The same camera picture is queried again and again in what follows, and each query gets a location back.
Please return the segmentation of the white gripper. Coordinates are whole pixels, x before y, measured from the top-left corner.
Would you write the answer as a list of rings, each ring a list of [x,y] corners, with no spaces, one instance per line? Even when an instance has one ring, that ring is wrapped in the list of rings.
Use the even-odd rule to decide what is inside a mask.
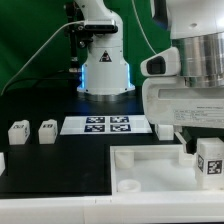
[[[224,88],[188,88],[180,77],[147,78],[142,86],[143,110],[151,124],[224,129]],[[187,154],[197,140],[183,127],[175,133]]]

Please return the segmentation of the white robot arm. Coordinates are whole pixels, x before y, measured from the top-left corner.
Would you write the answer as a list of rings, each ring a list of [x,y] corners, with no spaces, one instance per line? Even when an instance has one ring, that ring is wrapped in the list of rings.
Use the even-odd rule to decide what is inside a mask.
[[[117,97],[134,89],[123,57],[123,22],[103,0],[75,0],[84,20],[87,59],[78,91]],[[143,111],[150,124],[171,125],[195,143],[224,140],[224,0],[150,0],[152,19],[171,46],[141,62]]]

